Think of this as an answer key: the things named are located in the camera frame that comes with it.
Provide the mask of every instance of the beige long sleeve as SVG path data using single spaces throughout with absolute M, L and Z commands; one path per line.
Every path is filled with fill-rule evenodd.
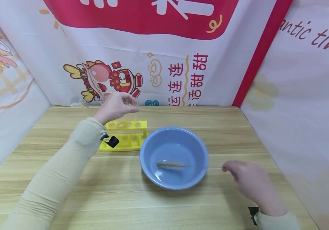
M 267 216 L 258 212 L 254 219 L 259 230 L 300 230 L 297 218 L 289 212 L 284 216 Z
M 60 204 L 98 150 L 106 128 L 94 118 L 81 121 L 65 145 L 41 168 L 2 230 L 46 230 Z

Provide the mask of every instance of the blue plastic basin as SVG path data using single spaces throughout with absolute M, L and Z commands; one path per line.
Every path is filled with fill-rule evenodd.
M 181 169 L 157 167 L 157 162 L 177 162 Z M 193 132 L 179 127 L 164 127 L 152 132 L 140 149 L 140 164 L 145 175 L 156 185 L 171 190 L 196 185 L 208 169 L 208 152 Z

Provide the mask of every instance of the yellow test tube rack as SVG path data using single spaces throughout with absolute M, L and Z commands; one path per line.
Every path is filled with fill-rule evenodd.
M 147 137 L 147 121 L 111 121 L 106 124 L 107 134 L 119 139 L 114 148 L 102 141 L 99 152 L 140 150 Z

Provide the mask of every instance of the wooden table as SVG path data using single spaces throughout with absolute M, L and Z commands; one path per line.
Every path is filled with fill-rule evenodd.
M 37 171 L 58 151 L 85 114 L 80 107 L 52 107 L 0 166 L 0 226 Z M 205 143 L 210 167 L 227 160 L 266 168 L 302 229 L 317 229 L 259 138 L 236 107 L 142 107 L 137 119 L 151 132 L 163 126 L 194 131 Z M 56 215 L 51 229 L 254 229 L 247 206 L 253 203 L 221 169 L 193 189 L 167 191 L 141 171 L 138 152 L 97 153 Z

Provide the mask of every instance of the white backdrop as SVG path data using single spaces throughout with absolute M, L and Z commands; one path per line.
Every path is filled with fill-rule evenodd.
M 52 104 L 231 105 L 275 3 L 0 0 L 0 26 Z
M 294 1 L 241 108 L 329 230 L 329 1 Z
M 50 105 L 0 29 L 0 165 Z

